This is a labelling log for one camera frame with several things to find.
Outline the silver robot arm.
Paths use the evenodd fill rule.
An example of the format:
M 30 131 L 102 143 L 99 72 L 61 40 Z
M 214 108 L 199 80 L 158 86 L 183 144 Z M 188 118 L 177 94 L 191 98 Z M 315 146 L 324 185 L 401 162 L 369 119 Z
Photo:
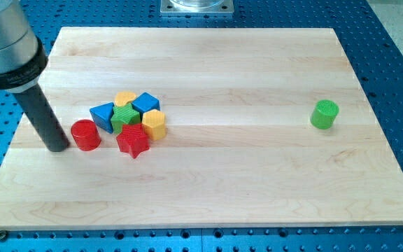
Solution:
M 0 90 L 13 94 L 24 114 L 52 152 L 69 146 L 38 79 L 48 57 L 16 0 L 0 0 Z

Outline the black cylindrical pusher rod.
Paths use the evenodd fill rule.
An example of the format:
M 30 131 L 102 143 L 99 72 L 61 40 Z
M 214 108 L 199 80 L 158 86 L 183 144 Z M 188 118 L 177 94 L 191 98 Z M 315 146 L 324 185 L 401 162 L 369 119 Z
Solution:
M 13 95 L 45 147 L 51 152 L 64 151 L 69 140 L 40 86 Z

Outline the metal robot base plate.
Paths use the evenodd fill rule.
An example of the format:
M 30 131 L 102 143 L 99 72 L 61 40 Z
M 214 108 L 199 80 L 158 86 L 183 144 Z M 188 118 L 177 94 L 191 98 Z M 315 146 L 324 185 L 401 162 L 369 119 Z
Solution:
M 233 13 L 233 0 L 161 0 L 160 12 L 180 13 Z

